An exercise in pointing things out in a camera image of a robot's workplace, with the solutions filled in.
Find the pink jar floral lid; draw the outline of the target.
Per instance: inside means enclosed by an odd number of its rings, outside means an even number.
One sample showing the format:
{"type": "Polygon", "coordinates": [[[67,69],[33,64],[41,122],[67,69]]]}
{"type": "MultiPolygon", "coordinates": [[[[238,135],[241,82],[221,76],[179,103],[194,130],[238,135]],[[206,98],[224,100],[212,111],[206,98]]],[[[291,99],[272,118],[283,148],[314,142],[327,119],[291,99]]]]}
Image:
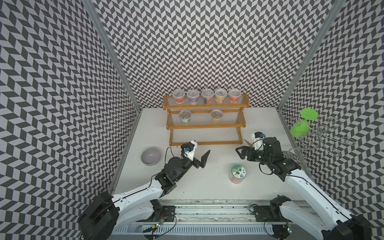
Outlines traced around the pink jar floral lid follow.
{"type": "Polygon", "coordinates": [[[229,179],[233,184],[240,184],[247,175],[247,171],[242,165],[234,165],[229,173],[229,179]]]}

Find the clear seed container beige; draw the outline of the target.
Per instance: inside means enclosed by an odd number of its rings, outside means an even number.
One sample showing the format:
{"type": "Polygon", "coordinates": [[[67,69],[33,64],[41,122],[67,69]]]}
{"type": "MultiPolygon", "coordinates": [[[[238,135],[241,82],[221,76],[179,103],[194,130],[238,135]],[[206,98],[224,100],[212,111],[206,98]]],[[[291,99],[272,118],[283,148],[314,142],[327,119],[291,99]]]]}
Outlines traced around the clear seed container beige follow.
{"type": "Polygon", "coordinates": [[[214,124],[219,124],[222,120],[223,112],[219,109],[214,109],[211,111],[211,120],[214,124]]]}

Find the orange wooden tiered shelf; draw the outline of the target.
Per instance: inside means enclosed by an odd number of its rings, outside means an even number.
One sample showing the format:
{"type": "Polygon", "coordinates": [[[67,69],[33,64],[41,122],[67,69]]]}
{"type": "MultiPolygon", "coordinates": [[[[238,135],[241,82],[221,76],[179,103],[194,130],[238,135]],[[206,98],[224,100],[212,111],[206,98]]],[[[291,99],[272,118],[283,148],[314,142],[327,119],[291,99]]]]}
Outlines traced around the orange wooden tiered shelf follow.
{"type": "Polygon", "coordinates": [[[211,104],[204,104],[203,98],[199,97],[197,105],[191,105],[189,100],[185,98],[182,105],[178,105],[173,97],[165,96],[163,100],[163,109],[167,111],[166,128],[170,131],[169,144],[173,146],[181,146],[183,142],[174,141],[174,133],[176,130],[184,129],[213,129],[213,128],[234,128],[236,129],[237,139],[219,139],[208,141],[198,141],[199,145],[240,145],[243,143],[241,128],[246,127],[246,119],[244,116],[244,108],[250,107],[250,100],[247,94],[242,94],[236,104],[231,104],[229,97],[225,98],[222,104],[216,103],[215,100],[211,104]],[[211,111],[214,109],[222,110],[223,117],[219,124],[214,124],[211,120],[211,111]],[[179,113],[182,110],[188,110],[192,113],[191,121],[188,125],[181,123],[179,113]]]}

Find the clear seed container front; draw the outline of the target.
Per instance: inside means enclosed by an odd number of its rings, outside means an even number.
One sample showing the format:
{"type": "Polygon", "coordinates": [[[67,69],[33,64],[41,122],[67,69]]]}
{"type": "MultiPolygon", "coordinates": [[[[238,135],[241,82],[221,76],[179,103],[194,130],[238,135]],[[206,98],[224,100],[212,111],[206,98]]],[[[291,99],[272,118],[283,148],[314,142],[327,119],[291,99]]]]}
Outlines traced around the clear seed container front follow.
{"type": "Polygon", "coordinates": [[[188,110],[182,110],[179,113],[179,118],[182,124],[188,125],[191,121],[192,113],[188,110]]]}

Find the clear seed container red label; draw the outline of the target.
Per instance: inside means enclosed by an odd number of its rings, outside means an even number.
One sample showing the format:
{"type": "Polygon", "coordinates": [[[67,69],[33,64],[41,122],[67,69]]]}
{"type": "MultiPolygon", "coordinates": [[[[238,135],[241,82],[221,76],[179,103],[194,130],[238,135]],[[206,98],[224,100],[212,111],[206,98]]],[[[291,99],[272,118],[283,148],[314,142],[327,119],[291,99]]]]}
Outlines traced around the clear seed container red label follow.
{"type": "Polygon", "coordinates": [[[174,90],[172,96],[178,105],[182,105],[185,101],[185,92],[181,89],[174,90]]]}

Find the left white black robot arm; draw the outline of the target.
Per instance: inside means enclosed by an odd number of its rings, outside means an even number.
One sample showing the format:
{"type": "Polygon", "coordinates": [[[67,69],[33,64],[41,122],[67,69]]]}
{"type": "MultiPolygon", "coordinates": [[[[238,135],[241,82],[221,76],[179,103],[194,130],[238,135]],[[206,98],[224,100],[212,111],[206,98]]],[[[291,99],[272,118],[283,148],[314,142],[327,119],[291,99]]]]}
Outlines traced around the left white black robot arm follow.
{"type": "Polygon", "coordinates": [[[82,240],[106,240],[113,231],[134,222],[159,218],[162,210],[159,199],[176,188],[177,182],[191,167],[204,168],[210,151],[200,160],[193,152],[173,157],[164,168],[150,178],[149,183],[121,194],[103,192],[94,197],[78,218],[82,240]]]}

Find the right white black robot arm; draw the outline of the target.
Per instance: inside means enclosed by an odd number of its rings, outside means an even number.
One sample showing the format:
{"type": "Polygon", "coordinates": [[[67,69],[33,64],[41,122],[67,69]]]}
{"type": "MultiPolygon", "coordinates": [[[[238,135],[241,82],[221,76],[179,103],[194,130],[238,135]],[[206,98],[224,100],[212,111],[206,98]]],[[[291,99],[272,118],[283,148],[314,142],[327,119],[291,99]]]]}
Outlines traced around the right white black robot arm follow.
{"type": "Polygon", "coordinates": [[[271,175],[299,193],[317,213],[310,214],[286,196],[277,196],[267,206],[255,206],[257,222],[293,222],[317,240],[369,240],[372,226],[363,215],[354,215],[329,197],[302,170],[301,166],[282,151],[275,138],[257,140],[261,147],[242,146],[236,148],[239,157],[249,162],[258,162],[271,170],[271,175]]]}

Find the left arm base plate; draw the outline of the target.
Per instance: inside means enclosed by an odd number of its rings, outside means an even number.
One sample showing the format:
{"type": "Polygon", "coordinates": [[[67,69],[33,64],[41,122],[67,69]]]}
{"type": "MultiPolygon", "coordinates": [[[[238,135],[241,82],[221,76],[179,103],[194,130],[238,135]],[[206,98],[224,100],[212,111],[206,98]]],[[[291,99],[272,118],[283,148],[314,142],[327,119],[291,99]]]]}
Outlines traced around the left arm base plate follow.
{"type": "Polygon", "coordinates": [[[175,220],[176,206],[162,206],[155,207],[153,214],[148,218],[150,222],[159,222],[165,220],[166,223],[173,222],[175,220]]]}

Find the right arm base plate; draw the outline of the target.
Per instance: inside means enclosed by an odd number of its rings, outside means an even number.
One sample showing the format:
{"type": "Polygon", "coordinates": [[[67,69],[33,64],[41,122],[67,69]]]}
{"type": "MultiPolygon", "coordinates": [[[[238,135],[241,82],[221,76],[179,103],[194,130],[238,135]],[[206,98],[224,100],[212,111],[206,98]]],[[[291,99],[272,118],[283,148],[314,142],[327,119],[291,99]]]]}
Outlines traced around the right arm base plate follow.
{"type": "Polygon", "coordinates": [[[286,196],[277,196],[270,200],[269,206],[253,205],[251,212],[256,217],[256,222],[287,222],[283,217],[280,207],[285,202],[290,202],[291,199],[286,196]]]}

